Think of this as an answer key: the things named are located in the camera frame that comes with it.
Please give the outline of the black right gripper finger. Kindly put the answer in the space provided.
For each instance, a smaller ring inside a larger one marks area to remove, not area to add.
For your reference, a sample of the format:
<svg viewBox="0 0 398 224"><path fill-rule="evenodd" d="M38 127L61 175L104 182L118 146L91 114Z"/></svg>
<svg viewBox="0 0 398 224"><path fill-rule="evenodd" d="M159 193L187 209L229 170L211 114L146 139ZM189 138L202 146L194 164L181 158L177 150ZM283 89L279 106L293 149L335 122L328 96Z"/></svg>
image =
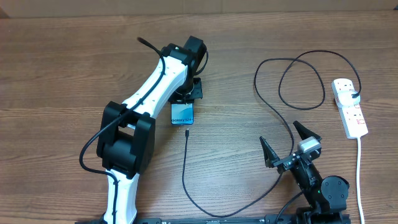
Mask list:
<svg viewBox="0 0 398 224"><path fill-rule="evenodd" d="M317 141L321 141L322 137L319 136L318 134L314 133L313 131L307 129L304 125L302 125L298 121L294 121L293 125L295 126L299 136L301 137L302 140L305 140L309 137L314 137Z"/></svg>
<svg viewBox="0 0 398 224"><path fill-rule="evenodd" d="M268 144L265 138L260 136L259 140L261 142L261 146L263 149L266 167L268 168L275 167L275 163L280 160L279 156L275 153L273 148L271 148L271 146Z"/></svg>

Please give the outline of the Samsung Galaxy smartphone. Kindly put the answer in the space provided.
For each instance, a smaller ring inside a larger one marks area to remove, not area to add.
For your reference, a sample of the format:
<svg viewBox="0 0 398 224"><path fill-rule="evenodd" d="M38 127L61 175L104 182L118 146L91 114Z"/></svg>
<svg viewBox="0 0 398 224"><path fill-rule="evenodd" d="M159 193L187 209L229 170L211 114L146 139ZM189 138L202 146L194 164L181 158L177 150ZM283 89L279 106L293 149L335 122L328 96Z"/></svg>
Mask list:
<svg viewBox="0 0 398 224"><path fill-rule="evenodd" d="M173 125L193 124L193 103L171 104L171 123Z"/></svg>

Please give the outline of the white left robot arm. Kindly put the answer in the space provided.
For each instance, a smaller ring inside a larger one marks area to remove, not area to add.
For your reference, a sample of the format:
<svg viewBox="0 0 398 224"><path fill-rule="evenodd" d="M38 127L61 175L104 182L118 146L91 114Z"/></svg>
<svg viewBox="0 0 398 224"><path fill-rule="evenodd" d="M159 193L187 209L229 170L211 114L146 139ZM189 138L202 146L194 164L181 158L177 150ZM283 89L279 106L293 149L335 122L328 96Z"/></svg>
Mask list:
<svg viewBox="0 0 398 224"><path fill-rule="evenodd" d="M100 223L134 223L139 176L146 170L155 146L155 119L166 103L178 115L173 124L193 123L193 104L203 97L198 74L208 51L201 39L184 46L158 50L159 62L150 77L122 103L109 102L104 111L96 148L108 178L108 206Z"/></svg>

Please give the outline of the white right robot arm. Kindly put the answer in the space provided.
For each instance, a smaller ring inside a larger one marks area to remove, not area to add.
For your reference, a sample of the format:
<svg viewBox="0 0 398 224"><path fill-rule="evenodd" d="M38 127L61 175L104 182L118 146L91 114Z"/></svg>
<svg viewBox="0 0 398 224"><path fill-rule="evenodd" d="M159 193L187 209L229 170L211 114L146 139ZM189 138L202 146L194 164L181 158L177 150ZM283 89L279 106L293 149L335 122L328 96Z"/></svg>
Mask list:
<svg viewBox="0 0 398 224"><path fill-rule="evenodd" d="M349 182L337 175L321 177L313 161L322 153L322 137L294 121L301 141L297 151L281 159L265 138L260 137L266 167L276 168L279 174L290 171L300 187L300 192L290 199L277 215L266 215L266 223L350 223L349 215L344 215L349 193ZM308 202L307 207L296 209L293 215L284 215L286 208L300 196Z"/></svg>

